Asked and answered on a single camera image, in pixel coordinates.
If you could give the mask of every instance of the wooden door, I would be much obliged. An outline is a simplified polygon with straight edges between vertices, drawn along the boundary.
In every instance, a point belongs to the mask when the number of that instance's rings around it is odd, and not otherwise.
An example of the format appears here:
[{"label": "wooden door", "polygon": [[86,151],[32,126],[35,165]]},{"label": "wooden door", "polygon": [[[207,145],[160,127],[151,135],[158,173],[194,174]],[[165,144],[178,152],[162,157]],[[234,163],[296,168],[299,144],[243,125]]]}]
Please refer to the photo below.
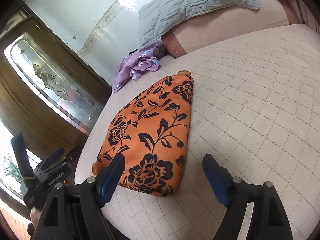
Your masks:
[{"label": "wooden door", "polygon": [[[50,104],[41,100],[38,91],[27,85],[13,68],[12,60],[4,51],[21,37],[29,35],[49,56],[49,59],[68,74],[85,93],[91,95],[103,108],[111,94],[111,88],[76,55],[62,46],[34,17],[14,27],[0,40],[0,117],[13,134],[23,132],[27,147],[39,158],[52,154],[58,147],[68,152],[74,145],[83,146],[90,129],[81,131],[67,122]],[[99,116],[95,111],[94,118]]]}]

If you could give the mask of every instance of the crumpled purple cloth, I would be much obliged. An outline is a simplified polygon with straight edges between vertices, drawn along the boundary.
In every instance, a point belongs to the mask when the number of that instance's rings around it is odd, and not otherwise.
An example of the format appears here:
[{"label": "crumpled purple cloth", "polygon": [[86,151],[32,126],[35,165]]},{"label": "crumpled purple cloth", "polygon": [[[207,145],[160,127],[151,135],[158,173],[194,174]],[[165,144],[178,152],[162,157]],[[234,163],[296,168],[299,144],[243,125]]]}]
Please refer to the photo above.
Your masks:
[{"label": "crumpled purple cloth", "polygon": [[164,55],[165,48],[158,41],[150,47],[125,57],[120,63],[118,73],[113,79],[112,92],[119,91],[130,78],[138,79],[145,71],[157,71],[160,67],[159,59]]}]

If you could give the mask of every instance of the pink pillowcase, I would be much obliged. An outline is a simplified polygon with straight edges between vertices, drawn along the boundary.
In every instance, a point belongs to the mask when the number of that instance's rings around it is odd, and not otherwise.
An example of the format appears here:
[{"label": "pink pillowcase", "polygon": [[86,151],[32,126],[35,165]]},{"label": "pink pillowcase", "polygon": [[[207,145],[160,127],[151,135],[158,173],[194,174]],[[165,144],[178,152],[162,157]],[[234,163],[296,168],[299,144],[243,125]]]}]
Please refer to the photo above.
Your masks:
[{"label": "pink pillowcase", "polygon": [[231,6],[193,17],[161,37],[174,58],[208,45],[258,30],[298,24],[286,0],[257,0],[258,11]]}]

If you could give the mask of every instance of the gray quilted pillow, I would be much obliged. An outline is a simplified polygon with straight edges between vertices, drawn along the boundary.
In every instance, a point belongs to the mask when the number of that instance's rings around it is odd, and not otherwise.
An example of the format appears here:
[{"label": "gray quilted pillow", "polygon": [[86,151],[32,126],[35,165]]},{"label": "gray quilted pillow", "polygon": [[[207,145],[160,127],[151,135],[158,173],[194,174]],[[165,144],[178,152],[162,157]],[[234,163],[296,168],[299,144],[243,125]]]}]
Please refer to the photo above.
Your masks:
[{"label": "gray quilted pillow", "polygon": [[138,49],[149,46],[182,21],[232,5],[260,8],[256,0],[153,0],[139,11]]}]

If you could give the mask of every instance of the window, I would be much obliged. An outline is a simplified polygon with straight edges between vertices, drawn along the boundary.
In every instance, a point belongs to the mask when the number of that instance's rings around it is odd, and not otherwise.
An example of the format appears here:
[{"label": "window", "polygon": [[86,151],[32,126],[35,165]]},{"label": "window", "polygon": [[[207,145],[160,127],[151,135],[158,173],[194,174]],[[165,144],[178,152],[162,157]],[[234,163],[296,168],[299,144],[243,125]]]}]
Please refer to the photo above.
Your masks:
[{"label": "window", "polygon": [[[22,196],[20,191],[22,177],[11,146],[10,140],[12,138],[13,135],[7,130],[2,122],[0,122],[0,186],[13,198],[24,204],[21,200]],[[27,153],[30,165],[32,169],[34,169],[41,160],[29,150],[27,150]]]},{"label": "window", "polygon": [[18,37],[4,54],[22,80],[42,101],[89,135],[103,106],[74,82],[28,33]]},{"label": "window", "polygon": [[15,27],[18,23],[20,23],[22,20],[27,19],[28,14],[24,11],[21,10],[17,12],[15,15],[13,15],[7,25],[4,27],[3,32],[0,34],[0,39],[8,32],[10,31],[13,27]]}]

